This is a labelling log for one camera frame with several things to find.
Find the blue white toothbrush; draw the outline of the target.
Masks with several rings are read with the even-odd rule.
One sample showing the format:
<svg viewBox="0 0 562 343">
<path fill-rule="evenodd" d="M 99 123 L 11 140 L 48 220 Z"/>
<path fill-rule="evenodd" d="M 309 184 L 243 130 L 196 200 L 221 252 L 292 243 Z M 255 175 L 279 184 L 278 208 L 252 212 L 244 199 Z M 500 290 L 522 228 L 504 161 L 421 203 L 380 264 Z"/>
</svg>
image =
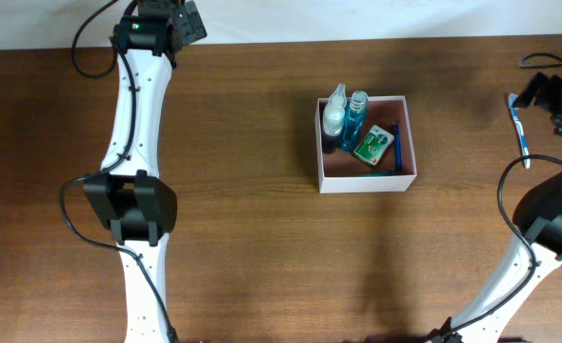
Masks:
<svg viewBox="0 0 562 343">
<path fill-rule="evenodd" d="M 518 144 L 519 144 L 519 149 L 520 149 L 520 153 L 522 156 L 527 156 L 530 154 L 529 150 L 528 150 L 528 145 L 527 145 L 527 141 L 526 141 L 526 136 L 524 133 L 524 128 L 523 125 L 517 115 L 517 108 L 515 108 L 513 106 L 513 103 L 517 100 L 518 95 L 515 93 L 509 93 L 507 96 L 507 105 L 508 105 L 508 109 L 510 111 L 510 116 L 514 125 L 514 129 L 517 135 L 517 139 L 518 139 Z"/>
</svg>

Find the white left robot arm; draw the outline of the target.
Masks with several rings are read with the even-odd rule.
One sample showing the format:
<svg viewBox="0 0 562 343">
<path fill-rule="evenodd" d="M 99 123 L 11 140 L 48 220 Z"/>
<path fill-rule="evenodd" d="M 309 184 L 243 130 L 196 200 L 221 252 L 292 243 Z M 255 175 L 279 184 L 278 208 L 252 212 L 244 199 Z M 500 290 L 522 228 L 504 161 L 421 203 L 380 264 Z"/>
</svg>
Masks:
<svg viewBox="0 0 562 343">
<path fill-rule="evenodd" d="M 176 55 L 205 38 L 192 1 L 132 1 L 110 44 L 119 91 L 101 170 L 83 190 L 108 249 L 120 254 L 126 290 L 128 342 L 175 342 L 166 303 L 166 250 L 177 218 L 177 196 L 160 179 L 158 138 Z"/>
</svg>

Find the green white soap bar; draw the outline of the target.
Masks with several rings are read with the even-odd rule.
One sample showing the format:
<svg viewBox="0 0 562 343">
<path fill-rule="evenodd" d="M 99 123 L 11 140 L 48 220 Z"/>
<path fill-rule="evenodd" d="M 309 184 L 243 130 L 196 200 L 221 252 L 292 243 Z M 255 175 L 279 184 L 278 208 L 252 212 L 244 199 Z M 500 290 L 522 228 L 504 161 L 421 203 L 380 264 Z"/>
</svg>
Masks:
<svg viewBox="0 0 562 343">
<path fill-rule="evenodd" d="M 355 147 L 352 156 L 365 165 L 374 168 L 381 162 L 394 140 L 395 137 L 392 133 L 373 125 L 363 140 Z"/>
</svg>

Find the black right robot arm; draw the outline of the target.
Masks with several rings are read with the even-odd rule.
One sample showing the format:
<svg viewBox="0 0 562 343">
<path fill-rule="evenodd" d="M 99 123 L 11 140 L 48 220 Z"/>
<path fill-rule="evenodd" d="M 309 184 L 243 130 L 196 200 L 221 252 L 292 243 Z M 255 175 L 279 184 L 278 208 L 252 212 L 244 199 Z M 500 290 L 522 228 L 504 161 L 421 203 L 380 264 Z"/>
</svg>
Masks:
<svg viewBox="0 0 562 343">
<path fill-rule="evenodd" d="M 511 113 L 530 105 L 551 115 L 555 133 L 562 136 L 562 57 L 550 54 L 549 63 L 534 64 L 530 55 L 519 63 L 535 76 L 520 93 L 507 97 Z M 562 160 L 536 155 L 528 150 L 524 129 L 514 124 L 520 157 L 508 166 L 529 166 L 533 161 L 547 161 L 562 167 Z M 498 210 L 513 233 L 511 244 L 501 264 L 487 280 L 476 298 L 457 316 L 448 318 L 441 328 L 432 330 L 429 342 L 501 342 L 502 332 L 537 285 L 562 265 L 562 171 L 528 191 L 513 214 L 508 214 L 502 191 L 508 173 L 498 182 Z"/>
</svg>

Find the blue mouthwash bottle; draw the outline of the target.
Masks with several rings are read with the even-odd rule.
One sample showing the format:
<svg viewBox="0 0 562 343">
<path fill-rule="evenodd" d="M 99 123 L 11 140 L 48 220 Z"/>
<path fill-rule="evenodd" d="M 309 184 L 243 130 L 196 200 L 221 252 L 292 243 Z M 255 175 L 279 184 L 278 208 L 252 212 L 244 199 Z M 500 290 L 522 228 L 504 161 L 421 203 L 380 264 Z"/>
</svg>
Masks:
<svg viewBox="0 0 562 343">
<path fill-rule="evenodd" d="M 343 151 L 352 151 L 358 140 L 361 126 L 367 115 L 368 95 L 364 91 L 355 91 L 347 107 L 344 126 L 339 138 L 339 147 Z"/>
</svg>

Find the blue disposable razor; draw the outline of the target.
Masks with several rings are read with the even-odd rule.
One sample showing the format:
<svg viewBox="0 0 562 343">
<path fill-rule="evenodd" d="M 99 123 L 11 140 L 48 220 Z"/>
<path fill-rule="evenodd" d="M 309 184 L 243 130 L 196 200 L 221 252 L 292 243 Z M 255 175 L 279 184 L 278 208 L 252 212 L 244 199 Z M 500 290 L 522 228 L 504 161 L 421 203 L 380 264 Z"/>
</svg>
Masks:
<svg viewBox="0 0 562 343">
<path fill-rule="evenodd" d="M 402 156 L 401 156 L 401 138 L 399 131 L 399 123 L 394 121 L 391 124 L 391 130 L 393 133 L 393 150 L 394 150 L 394 171 L 395 173 L 400 173 L 402 171 Z"/>
</svg>

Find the clear bottle purple liquid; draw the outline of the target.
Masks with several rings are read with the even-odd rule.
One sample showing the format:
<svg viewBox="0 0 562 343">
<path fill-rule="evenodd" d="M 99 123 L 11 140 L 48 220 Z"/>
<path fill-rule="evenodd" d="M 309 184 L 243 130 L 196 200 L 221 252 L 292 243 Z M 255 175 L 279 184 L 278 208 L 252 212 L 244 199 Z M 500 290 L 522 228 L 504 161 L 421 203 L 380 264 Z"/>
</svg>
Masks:
<svg viewBox="0 0 562 343">
<path fill-rule="evenodd" d="M 346 85 L 339 84 L 329 97 L 322 114 L 322 152 L 325 154 L 331 154 L 336 149 L 344 127 L 346 105 Z"/>
</svg>

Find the green red toothpaste tube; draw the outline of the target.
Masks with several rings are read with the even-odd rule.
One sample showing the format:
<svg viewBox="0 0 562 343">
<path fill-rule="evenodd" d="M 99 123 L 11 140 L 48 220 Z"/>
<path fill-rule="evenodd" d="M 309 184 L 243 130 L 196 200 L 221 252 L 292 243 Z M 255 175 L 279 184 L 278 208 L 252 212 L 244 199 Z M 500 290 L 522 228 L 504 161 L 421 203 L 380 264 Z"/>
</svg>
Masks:
<svg viewBox="0 0 562 343">
<path fill-rule="evenodd" d="M 386 171 L 363 173 L 355 177 L 387 177 L 387 176 L 396 176 L 396 175 L 397 173 L 395 170 L 386 170 Z"/>
</svg>

